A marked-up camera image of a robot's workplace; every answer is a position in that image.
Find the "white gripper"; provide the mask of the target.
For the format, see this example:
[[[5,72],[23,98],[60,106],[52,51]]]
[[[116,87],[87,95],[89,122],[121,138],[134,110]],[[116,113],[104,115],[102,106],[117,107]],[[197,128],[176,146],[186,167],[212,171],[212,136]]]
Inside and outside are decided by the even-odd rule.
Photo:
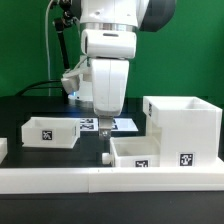
[[[84,29],[82,52],[89,57],[93,105],[99,117],[99,137],[111,137],[113,118],[121,113],[129,73],[129,60],[135,57],[134,32]]]

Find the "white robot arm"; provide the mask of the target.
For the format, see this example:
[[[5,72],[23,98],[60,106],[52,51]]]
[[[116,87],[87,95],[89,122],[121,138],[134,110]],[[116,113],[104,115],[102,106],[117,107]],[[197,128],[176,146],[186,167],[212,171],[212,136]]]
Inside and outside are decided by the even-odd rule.
[[[61,82],[67,93],[77,92],[80,79],[92,83],[93,109],[99,136],[111,137],[113,118],[123,108],[129,61],[135,57],[137,33],[156,32],[173,17],[177,0],[59,0],[62,23],[79,26],[81,52],[87,64],[66,69]]]

